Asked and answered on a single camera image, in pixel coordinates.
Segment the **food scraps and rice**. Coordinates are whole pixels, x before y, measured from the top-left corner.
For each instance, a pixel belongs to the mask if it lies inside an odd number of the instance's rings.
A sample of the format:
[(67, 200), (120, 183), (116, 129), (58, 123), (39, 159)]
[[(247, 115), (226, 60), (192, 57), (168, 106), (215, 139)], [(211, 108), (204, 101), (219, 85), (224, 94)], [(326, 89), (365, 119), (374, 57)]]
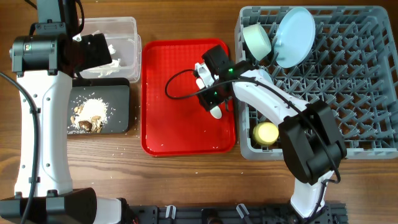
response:
[(96, 134), (101, 133), (109, 123), (116, 110), (102, 98), (92, 98), (78, 95), (70, 100), (68, 134)]

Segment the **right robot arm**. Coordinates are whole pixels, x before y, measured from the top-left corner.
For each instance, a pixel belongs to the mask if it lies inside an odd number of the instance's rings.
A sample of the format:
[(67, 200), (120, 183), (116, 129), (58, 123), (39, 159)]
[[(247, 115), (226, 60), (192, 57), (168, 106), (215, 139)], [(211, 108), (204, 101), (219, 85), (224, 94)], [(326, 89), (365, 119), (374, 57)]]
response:
[(338, 167), (347, 155), (329, 105), (288, 94), (276, 87), (264, 70), (247, 61), (231, 61), (220, 45), (207, 50), (202, 59), (193, 72), (202, 107), (219, 119), (218, 106), (236, 98), (277, 126), (284, 162), (295, 177), (291, 207), (302, 220), (314, 220), (325, 205), (327, 185), (340, 182)]

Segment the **green bowl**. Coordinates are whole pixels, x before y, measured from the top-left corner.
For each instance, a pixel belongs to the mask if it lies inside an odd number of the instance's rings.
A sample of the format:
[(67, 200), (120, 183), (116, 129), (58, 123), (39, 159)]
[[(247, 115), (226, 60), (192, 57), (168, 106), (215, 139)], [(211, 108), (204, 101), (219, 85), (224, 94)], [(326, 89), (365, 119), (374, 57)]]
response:
[(250, 53), (258, 61), (265, 58), (272, 50), (269, 37), (260, 24), (244, 27), (243, 37)]

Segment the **light blue plate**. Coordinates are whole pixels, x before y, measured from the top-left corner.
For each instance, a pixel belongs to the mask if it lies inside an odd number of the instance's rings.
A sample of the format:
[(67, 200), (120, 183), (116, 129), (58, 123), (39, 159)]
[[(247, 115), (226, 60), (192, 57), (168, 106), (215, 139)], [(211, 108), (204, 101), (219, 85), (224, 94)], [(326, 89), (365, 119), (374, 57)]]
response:
[(274, 52), (282, 68), (303, 62), (315, 40), (315, 20), (304, 7), (291, 9), (279, 24)]

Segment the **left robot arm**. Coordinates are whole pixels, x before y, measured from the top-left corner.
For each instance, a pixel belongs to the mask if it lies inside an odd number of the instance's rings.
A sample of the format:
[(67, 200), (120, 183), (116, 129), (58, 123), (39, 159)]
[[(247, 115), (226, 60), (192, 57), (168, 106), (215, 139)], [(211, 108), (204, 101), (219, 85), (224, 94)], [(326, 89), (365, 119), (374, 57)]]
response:
[(9, 51), (21, 98), (21, 159), (14, 195), (1, 200), (11, 223), (138, 223), (124, 198), (103, 198), (91, 187), (74, 189), (67, 157), (67, 109), (73, 79), (110, 63), (103, 34), (80, 40), (80, 1), (37, 1), (38, 20)]

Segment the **white plastic spoon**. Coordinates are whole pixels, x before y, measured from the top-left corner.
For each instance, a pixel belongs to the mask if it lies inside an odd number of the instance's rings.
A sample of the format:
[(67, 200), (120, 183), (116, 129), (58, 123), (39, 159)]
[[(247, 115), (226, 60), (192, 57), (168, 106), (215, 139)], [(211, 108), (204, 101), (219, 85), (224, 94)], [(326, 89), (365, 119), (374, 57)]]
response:
[[(196, 79), (196, 84), (199, 87), (199, 89), (204, 89), (206, 87), (201, 78)], [(216, 119), (221, 119), (221, 117), (222, 117), (222, 112), (221, 112), (221, 109), (219, 106), (215, 106), (214, 108), (212, 108), (210, 110), (210, 114), (212, 115), (212, 117), (214, 117)]]

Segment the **yellow cup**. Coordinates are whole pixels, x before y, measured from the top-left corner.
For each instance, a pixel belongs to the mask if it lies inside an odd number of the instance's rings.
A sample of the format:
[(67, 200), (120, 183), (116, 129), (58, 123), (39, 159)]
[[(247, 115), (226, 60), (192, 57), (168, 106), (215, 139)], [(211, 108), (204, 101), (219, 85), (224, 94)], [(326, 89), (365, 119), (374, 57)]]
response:
[(273, 123), (259, 123), (253, 129), (252, 137), (258, 144), (269, 146), (279, 138), (279, 130)]

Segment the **white napkin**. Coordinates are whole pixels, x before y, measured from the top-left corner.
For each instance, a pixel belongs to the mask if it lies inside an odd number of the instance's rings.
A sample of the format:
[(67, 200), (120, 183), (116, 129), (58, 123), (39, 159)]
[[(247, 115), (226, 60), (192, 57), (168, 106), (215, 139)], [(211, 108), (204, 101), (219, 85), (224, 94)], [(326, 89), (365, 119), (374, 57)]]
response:
[(121, 68), (121, 56), (119, 55), (120, 50), (117, 49), (113, 44), (108, 45), (108, 50), (113, 59), (111, 63), (94, 68), (93, 73), (97, 74), (98, 78), (108, 77), (111, 74), (118, 73), (120, 71)]

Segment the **light blue bowl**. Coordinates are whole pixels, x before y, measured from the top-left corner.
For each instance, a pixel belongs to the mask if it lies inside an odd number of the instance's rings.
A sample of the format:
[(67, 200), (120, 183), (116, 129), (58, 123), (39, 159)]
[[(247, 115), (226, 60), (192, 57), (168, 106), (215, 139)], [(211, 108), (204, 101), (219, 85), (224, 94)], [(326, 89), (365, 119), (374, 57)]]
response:
[(259, 69), (259, 74), (261, 75), (261, 77), (263, 79), (265, 79), (266, 81), (268, 81), (269, 83), (271, 83), (272, 85), (274, 84), (274, 82), (272, 81), (271, 76), (263, 69)]

